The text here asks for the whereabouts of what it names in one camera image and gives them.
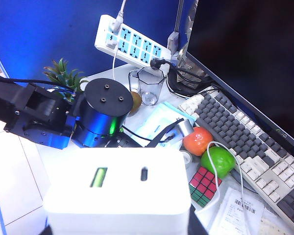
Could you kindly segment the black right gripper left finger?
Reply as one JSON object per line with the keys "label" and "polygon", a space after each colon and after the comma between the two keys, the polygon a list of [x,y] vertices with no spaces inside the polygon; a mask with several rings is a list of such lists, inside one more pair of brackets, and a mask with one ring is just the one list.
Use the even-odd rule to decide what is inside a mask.
{"label": "black right gripper left finger", "polygon": [[46,226],[39,235],[53,235],[50,225]]}

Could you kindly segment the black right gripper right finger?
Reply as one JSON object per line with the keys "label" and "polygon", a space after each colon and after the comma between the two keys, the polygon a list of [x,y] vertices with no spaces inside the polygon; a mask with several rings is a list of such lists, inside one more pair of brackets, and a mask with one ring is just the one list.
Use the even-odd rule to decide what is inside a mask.
{"label": "black right gripper right finger", "polygon": [[196,216],[195,207],[193,205],[190,207],[188,235],[208,235],[208,232]]}

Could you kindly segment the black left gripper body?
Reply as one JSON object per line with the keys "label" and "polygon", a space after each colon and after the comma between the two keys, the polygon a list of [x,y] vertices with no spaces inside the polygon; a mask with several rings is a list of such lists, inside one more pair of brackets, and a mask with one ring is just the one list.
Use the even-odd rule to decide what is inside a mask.
{"label": "black left gripper body", "polygon": [[125,133],[117,133],[107,142],[105,147],[142,147]]}

